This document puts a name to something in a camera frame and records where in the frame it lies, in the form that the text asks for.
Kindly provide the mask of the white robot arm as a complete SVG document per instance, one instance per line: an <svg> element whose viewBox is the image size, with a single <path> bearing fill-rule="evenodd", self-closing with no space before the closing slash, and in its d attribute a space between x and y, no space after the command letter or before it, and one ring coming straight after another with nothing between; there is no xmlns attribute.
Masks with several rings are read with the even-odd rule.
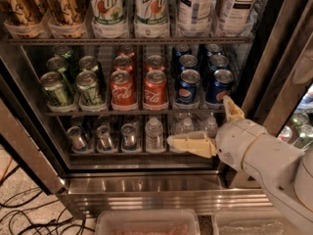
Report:
<svg viewBox="0 0 313 235"><path fill-rule="evenodd" d="M295 148L245 118L229 96L223 98L226 122L214 140L202 131L171 135L180 151L220 161L252 176L273 206L306 235L313 233L313 153Z"/></svg>

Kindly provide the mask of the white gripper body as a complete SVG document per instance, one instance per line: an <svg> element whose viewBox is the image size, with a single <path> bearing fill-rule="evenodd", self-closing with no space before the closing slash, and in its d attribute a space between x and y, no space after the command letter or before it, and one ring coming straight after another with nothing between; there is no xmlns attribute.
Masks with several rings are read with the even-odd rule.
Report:
<svg viewBox="0 0 313 235"><path fill-rule="evenodd" d="M236 171L243 170L247 148L266 128L250 119L231 120L218 128L215 141L220 161Z"/></svg>

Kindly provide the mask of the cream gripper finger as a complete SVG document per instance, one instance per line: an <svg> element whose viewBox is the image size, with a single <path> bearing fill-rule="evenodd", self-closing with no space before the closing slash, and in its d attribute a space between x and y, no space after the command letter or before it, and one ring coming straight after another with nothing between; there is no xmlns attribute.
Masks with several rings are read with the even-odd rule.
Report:
<svg viewBox="0 0 313 235"><path fill-rule="evenodd" d="M227 121L243 119L245 117L245 113L234 103L230 96L225 95L223 97L223 105Z"/></svg>
<svg viewBox="0 0 313 235"><path fill-rule="evenodd" d="M189 152L208 159L217 155L215 143L203 131L170 135L166 142L180 152Z"/></svg>

